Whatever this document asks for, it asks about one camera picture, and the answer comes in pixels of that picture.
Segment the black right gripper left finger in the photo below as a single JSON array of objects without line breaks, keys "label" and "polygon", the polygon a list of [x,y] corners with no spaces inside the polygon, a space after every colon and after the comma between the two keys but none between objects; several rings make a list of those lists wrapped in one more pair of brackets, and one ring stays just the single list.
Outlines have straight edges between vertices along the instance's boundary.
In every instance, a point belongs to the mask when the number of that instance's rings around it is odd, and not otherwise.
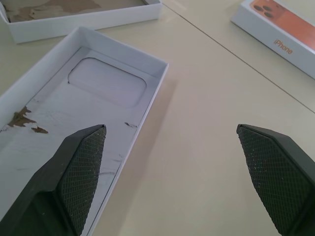
[{"label": "black right gripper left finger", "polygon": [[0,222],[2,236],[79,236],[98,184],[106,126],[66,137]]}]

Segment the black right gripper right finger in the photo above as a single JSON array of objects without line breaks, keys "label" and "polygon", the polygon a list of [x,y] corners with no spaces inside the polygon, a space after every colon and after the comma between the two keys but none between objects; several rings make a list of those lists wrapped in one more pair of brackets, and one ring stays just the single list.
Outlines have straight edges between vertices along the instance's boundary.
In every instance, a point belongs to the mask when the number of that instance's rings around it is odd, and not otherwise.
[{"label": "black right gripper right finger", "polygon": [[315,234],[315,163],[287,135],[239,124],[253,186],[282,236]]}]

